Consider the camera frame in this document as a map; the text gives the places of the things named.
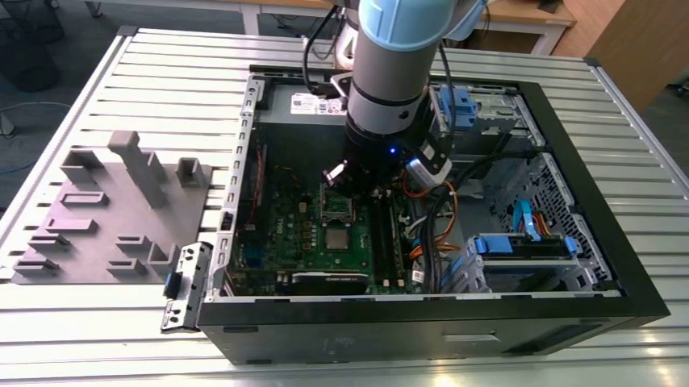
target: slotted aluminum surface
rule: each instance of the slotted aluminum surface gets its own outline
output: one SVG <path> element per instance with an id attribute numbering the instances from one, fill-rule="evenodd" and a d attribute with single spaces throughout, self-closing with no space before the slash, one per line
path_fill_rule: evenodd
<path id="1" fill-rule="evenodd" d="M 299 66 L 297 40 L 139 30 L 119 36 L 0 220 L 0 275 L 46 213 L 69 147 L 101 160 L 113 129 L 137 130 L 160 162 L 213 166 L 199 240 L 213 242 L 233 161 L 251 63 Z M 0 285 L 0 381 L 101 385 L 687 385 L 689 201 L 686 178 L 605 74 L 577 59 L 450 51 L 456 76 L 540 83 L 646 265 L 671 316 L 534 358 L 235 367 L 203 334 L 160 335 L 159 285 Z M 313 66 L 331 67 L 331 62 Z M 442 75 L 436 61 L 434 72 Z"/>

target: gray 3d printed block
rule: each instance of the gray 3d printed block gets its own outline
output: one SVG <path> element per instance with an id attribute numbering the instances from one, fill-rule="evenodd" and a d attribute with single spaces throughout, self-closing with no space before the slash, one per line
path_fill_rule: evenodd
<path id="1" fill-rule="evenodd" d="M 147 251 L 151 241 L 144 235 L 117 235 L 115 245 L 124 254 L 132 254 Z"/>
<path id="2" fill-rule="evenodd" d="M 29 246 L 40 253 L 66 252 L 69 241 L 60 234 L 33 235 Z"/>
<path id="3" fill-rule="evenodd" d="M 96 232 L 97 223 L 93 219 L 49 218 L 44 229 L 48 232 Z"/>
<path id="4" fill-rule="evenodd" d="M 147 275 L 147 268 L 139 260 L 110 260 L 108 261 L 108 272 L 120 278 L 137 278 Z"/>
<path id="5" fill-rule="evenodd" d="M 108 205 L 108 196 L 102 192 L 68 192 L 61 194 L 57 200 L 66 207 Z"/>
<path id="6" fill-rule="evenodd" d="M 176 163 L 175 172 L 183 187 L 203 187 L 208 184 L 196 159 L 181 157 Z"/>
<path id="7" fill-rule="evenodd" d="M 156 179 L 159 179 L 159 182 L 164 183 L 167 176 L 164 175 L 164 169 L 163 165 L 160 165 L 159 157 L 155 156 L 155 152 L 143 152 L 141 154 L 148 160 L 147 165 L 152 174 L 155 175 Z"/>
<path id="8" fill-rule="evenodd" d="M 14 272 L 29 277 L 49 278 L 58 271 L 58 265 L 49 259 L 37 257 L 32 260 L 21 260 L 13 267 Z"/>
<path id="9" fill-rule="evenodd" d="M 93 169 L 102 168 L 101 162 L 97 160 L 92 151 L 73 149 L 64 158 L 60 166 L 66 178 L 74 185 L 93 185 L 96 181 L 90 176 Z"/>
<path id="10" fill-rule="evenodd" d="M 161 164 L 164 178 L 159 178 L 157 157 L 148 152 L 141 155 L 168 205 L 148 205 L 121 163 L 100 163 L 94 157 L 69 154 L 72 159 L 101 167 L 85 168 L 92 184 L 62 183 L 58 200 L 52 203 L 29 249 L 14 265 L 14 283 L 164 282 L 179 246 L 196 241 L 211 168 L 196 167 L 203 186 L 181 186 L 177 165 Z M 192 159 L 188 164 L 193 171 L 197 162 Z M 106 198 L 106 205 L 81 205 L 97 202 L 100 195 Z"/>
<path id="11" fill-rule="evenodd" d="M 160 189 L 156 173 L 148 166 L 148 159 L 139 149 L 139 134 L 135 131 L 113 131 L 108 149 L 121 157 L 131 180 L 139 187 L 151 208 L 164 206 L 168 201 Z"/>

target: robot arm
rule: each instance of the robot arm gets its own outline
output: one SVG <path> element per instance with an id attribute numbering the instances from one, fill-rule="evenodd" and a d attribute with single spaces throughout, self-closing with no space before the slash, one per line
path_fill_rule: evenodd
<path id="1" fill-rule="evenodd" d="M 402 167 L 424 187 L 444 181 L 452 163 L 428 133 L 428 73 L 442 37 L 466 38 L 486 3 L 359 2 L 352 72 L 331 80 L 347 100 L 347 144 L 324 180 L 343 194 L 370 191 Z"/>

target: white label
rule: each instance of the white label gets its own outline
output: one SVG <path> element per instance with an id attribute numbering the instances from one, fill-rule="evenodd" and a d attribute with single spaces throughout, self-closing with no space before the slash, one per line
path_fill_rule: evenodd
<path id="1" fill-rule="evenodd" d="M 423 283 L 423 272 L 414 270 L 411 272 L 411 281 Z"/>
<path id="2" fill-rule="evenodd" d="M 339 99 L 321 99 L 312 94 L 296 93 L 291 96 L 289 113 L 315 115 L 346 115 Z"/>

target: metal latch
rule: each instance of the metal latch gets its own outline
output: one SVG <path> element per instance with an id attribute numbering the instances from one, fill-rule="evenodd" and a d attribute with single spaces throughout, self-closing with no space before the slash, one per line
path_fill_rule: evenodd
<path id="1" fill-rule="evenodd" d="M 205 242 L 189 244 L 180 250 L 176 269 L 164 282 L 163 295 L 169 300 L 160 325 L 163 333 L 200 331 L 196 320 L 212 252 L 213 246 Z"/>

